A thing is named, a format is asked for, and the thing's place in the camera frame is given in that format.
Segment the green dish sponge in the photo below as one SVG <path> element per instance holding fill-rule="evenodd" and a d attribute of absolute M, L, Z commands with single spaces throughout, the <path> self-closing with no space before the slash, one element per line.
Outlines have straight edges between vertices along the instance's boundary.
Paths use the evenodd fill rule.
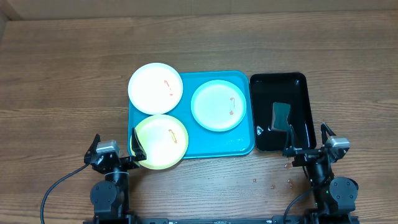
<path fill-rule="evenodd" d="M 272 105 L 271 130 L 286 132 L 289 128 L 290 105 L 274 102 Z"/>

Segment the light blue round plate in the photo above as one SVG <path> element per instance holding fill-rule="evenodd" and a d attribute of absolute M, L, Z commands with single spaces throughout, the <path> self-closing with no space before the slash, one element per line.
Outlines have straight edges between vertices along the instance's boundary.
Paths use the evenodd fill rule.
<path fill-rule="evenodd" d="M 235 84 L 211 80 L 200 85 L 191 99 L 191 111 L 203 128 L 223 132 L 235 128 L 246 115 L 246 97 Z"/>

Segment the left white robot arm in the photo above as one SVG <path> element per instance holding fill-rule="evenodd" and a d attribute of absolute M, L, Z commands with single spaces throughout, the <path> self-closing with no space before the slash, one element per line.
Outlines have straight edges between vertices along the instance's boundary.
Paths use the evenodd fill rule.
<path fill-rule="evenodd" d="M 101 141 L 97 134 L 84 156 L 84 163 L 104 175 L 104 180 L 96 183 L 90 192 L 94 206 L 92 223 L 139 224 L 141 219 L 130 209 L 129 170 L 140 167 L 140 161 L 147 159 L 146 153 L 132 129 L 130 147 L 133 156 L 120 157 L 115 140 Z"/>

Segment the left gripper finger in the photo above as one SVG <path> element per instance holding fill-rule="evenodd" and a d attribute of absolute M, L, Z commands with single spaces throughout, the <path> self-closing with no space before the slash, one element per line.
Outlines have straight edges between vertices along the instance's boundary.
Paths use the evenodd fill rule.
<path fill-rule="evenodd" d="M 96 148 L 98 143 L 101 141 L 100 135 L 96 134 L 94 137 L 93 142 L 91 143 L 91 146 L 88 148 L 87 152 L 84 155 L 84 160 L 83 162 L 85 164 L 90 164 L 91 163 L 91 159 L 93 157 L 94 154 L 96 154 Z"/>
<path fill-rule="evenodd" d="M 146 152 L 143 149 L 135 128 L 132 128 L 131 134 L 131 153 L 136 161 L 144 161 L 147 159 Z"/>

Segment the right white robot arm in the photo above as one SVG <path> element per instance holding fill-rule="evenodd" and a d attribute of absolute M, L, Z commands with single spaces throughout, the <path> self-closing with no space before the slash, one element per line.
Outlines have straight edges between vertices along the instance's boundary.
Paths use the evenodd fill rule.
<path fill-rule="evenodd" d="M 301 167 L 310 181 L 310 188 L 293 199 L 285 209 L 282 223 L 358 223 L 352 217 L 359 185 L 347 177 L 335 177 L 332 163 L 342 159 L 350 148 L 347 138 L 337 136 L 326 123 L 321 125 L 322 147 L 302 149 L 295 146 L 295 131 L 292 125 L 287 129 L 287 137 L 282 155 L 293 157 L 292 165 Z M 313 194 L 315 208 L 306 209 L 300 217 L 289 216 L 290 209 L 302 198 Z"/>

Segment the yellow-green round plate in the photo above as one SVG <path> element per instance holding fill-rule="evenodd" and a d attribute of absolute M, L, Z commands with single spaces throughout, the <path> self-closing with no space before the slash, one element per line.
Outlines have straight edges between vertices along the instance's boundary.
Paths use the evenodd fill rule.
<path fill-rule="evenodd" d="M 188 147 L 188 132 L 173 116 L 157 114 L 143 119 L 135 127 L 138 140 L 146 153 L 139 164 L 148 169 L 161 170 L 177 164 Z"/>

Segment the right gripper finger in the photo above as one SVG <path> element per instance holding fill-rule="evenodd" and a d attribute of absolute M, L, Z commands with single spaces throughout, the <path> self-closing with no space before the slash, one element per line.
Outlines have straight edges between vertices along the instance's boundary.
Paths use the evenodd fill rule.
<path fill-rule="evenodd" d="M 325 144 L 330 136 L 335 136 L 336 134 L 330 129 L 326 123 L 322 123 L 320 126 L 322 143 Z"/>
<path fill-rule="evenodd" d="M 287 131 L 287 136 L 285 139 L 285 145 L 284 145 L 284 150 L 295 150 L 295 131 L 293 126 L 290 124 L 288 131 Z"/>

